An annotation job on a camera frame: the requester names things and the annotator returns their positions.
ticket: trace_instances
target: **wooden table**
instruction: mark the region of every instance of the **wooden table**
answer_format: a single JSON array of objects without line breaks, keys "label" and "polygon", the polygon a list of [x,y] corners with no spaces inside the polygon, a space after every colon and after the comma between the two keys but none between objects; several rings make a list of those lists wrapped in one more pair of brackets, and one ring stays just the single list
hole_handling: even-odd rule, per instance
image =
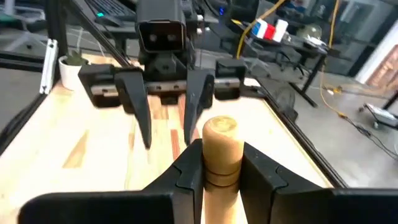
[{"label": "wooden table", "polygon": [[[92,62],[110,59],[86,55]],[[149,96],[152,146],[146,150],[135,117],[121,107],[97,110],[82,91],[58,83],[0,157],[0,223],[16,223],[29,199],[49,192],[140,190],[180,155],[184,97],[162,106]],[[254,98],[214,100],[198,120],[230,115],[243,139],[321,187],[331,184],[269,105]]]}]

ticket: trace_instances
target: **wooden cylinder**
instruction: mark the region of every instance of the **wooden cylinder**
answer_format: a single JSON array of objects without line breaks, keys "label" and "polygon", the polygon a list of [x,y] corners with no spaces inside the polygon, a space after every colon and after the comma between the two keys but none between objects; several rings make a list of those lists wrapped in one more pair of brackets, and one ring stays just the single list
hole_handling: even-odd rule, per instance
[{"label": "wooden cylinder", "polygon": [[236,223],[239,175],[244,142],[237,122],[227,116],[208,120],[203,127],[206,224]]}]

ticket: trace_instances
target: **white pot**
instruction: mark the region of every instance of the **white pot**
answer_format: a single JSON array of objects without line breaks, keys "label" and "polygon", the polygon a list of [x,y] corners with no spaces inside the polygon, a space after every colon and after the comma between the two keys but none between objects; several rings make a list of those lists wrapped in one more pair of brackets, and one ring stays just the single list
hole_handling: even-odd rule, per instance
[{"label": "white pot", "polygon": [[81,66],[73,66],[65,64],[67,56],[62,56],[58,59],[61,73],[62,85],[73,91],[84,91],[84,87],[78,77]]}]

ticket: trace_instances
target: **potted plant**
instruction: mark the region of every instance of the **potted plant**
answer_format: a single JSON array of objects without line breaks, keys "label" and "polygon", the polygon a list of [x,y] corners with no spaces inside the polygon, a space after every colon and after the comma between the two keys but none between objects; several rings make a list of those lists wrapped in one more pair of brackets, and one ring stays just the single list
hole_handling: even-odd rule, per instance
[{"label": "potted plant", "polygon": [[83,90],[83,85],[78,77],[82,65],[89,64],[87,59],[81,57],[81,52],[72,50],[70,54],[58,60],[62,85],[69,90]]}]

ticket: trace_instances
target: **floor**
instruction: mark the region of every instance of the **floor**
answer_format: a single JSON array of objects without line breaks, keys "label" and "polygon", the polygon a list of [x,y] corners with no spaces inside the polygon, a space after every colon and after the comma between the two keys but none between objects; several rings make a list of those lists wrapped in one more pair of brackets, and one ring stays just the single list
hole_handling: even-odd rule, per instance
[{"label": "floor", "polygon": [[[76,46],[79,29],[68,32],[68,43],[71,47]],[[89,34],[83,32],[80,47],[92,49],[89,53],[100,54],[98,45]],[[128,55],[137,55],[137,43],[130,42]],[[44,49],[34,46],[33,50],[25,46],[16,50],[19,53],[44,55]],[[203,67],[211,67],[215,58],[223,54],[210,55],[203,52],[201,63]],[[300,74],[292,70],[284,73],[270,66],[271,78],[302,82]],[[0,129],[5,127],[8,121],[18,113],[25,105],[29,104],[38,93],[40,83],[39,73],[22,72],[18,70],[6,70],[0,68]],[[326,75],[327,82],[332,85],[342,83],[354,83],[354,81],[337,75]],[[347,122],[329,110],[320,98],[319,80],[315,80],[308,90],[308,95],[318,103],[318,108],[312,108],[301,96],[296,94],[295,109],[299,116],[298,126],[314,143],[315,147],[325,156],[330,164],[336,169],[346,183],[352,187],[398,187],[398,162],[388,157],[377,148],[370,140],[359,134]],[[363,103],[372,103],[381,106],[386,101],[383,97],[370,97],[366,94],[343,93],[331,96],[325,92],[327,102],[347,114],[353,121],[363,124],[375,135],[379,136],[383,143],[391,150],[396,145],[398,132],[389,128],[381,127],[373,129],[373,119],[368,112],[358,113],[358,108]],[[392,112],[398,113],[398,104],[391,108]]]}]

